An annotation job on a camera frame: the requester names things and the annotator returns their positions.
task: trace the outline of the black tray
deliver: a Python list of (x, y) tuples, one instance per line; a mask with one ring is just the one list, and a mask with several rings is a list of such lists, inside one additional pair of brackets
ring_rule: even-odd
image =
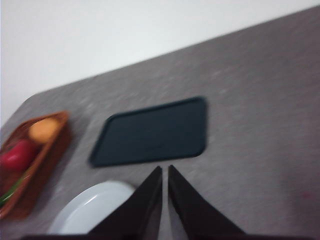
[(206, 119), (203, 97), (114, 114), (89, 161), (103, 167), (198, 156), (206, 147)]

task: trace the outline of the gray table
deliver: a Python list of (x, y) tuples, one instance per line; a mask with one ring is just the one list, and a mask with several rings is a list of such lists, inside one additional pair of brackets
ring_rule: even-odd
[[(89, 166), (110, 115), (198, 95), (209, 103), (202, 155)], [(106, 180), (138, 186), (158, 165), (164, 168), (159, 239), (182, 239), (167, 204), (171, 164), (248, 233), (320, 237), (319, 103), (320, 7), (36, 94), (4, 125), (1, 139), (22, 121), (68, 110), (74, 140), (29, 218), (1, 223), (3, 239), (45, 233), (83, 190)]]

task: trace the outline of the orange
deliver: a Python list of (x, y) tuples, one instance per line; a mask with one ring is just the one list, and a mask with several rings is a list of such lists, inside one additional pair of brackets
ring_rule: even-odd
[(45, 144), (54, 135), (59, 122), (52, 117), (37, 121), (29, 128), (29, 137), (39, 144)]

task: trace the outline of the wicker basket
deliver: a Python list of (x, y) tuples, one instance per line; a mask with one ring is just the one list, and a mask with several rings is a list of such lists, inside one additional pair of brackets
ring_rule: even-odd
[(24, 175), (14, 194), (0, 208), (0, 219), (23, 219), (31, 213), (44, 185), (71, 142), (72, 135), (68, 125), (69, 114), (67, 111), (60, 111), (32, 118), (20, 124), (5, 141), (0, 154), (9, 150), (18, 140), (27, 139), (28, 129), (32, 124), (49, 117), (57, 119), (59, 127), (51, 139), (41, 147), (31, 166), (23, 173), (7, 171), (0, 167), (1, 195), (9, 190), (22, 177), (22, 174)]

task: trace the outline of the white plate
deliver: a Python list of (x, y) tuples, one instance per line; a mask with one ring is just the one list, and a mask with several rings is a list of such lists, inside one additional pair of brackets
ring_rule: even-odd
[(86, 234), (135, 191), (127, 183), (105, 181), (72, 199), (53, 221), (49, 234)]

